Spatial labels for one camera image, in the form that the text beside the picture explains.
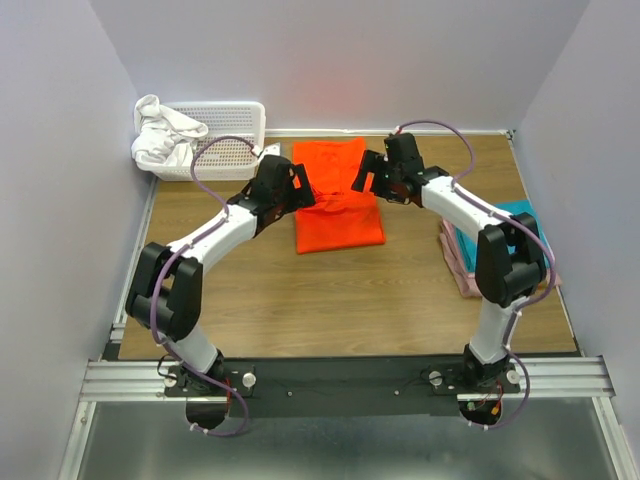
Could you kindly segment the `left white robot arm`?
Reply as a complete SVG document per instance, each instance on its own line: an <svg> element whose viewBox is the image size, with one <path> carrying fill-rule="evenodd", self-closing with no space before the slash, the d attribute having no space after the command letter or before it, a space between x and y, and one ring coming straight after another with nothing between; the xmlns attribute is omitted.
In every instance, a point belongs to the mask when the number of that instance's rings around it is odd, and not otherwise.
<svg viewBox="0 0 640 480"><path fill-rule="evenodd" d="M305 167L266 155L256 175L222 202L214 218L168 245L151 242L142 249L125 311L182 363L197 393L209 395L228 387L223 354L199 326L205 275L283 216L314 204Z"/></svg>

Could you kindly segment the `orange t shirt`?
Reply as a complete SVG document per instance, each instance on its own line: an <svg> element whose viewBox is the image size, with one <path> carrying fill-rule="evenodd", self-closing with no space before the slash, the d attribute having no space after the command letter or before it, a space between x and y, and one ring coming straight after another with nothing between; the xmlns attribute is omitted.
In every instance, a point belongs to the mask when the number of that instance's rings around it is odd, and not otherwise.
<svg viewBox="0 0 640 480"><path fill-rule="evenodd" d="M315 204L295 213L296 251L310 254L386 242L380 210L371 193L354 191L366 141L308 141L293 146Z"/></svg>

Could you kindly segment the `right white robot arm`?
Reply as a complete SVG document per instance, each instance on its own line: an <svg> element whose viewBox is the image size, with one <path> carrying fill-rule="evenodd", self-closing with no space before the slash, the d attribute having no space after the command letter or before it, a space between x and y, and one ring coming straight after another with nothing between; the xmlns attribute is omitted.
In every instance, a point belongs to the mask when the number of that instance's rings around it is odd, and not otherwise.
<svg viewBox="0 0 640 480"><path fill-rule="evenodd" d="M532 215L511 215L470 193L442 168L425 166L412 134L392 134L384 147L383 153L364 152L354 191L362 192L371 178L375 196L431 210L476 237L475 282L482 305L459 371L467 389L483 391L508 369L513 332L547 278L550 252Z"/></svg>

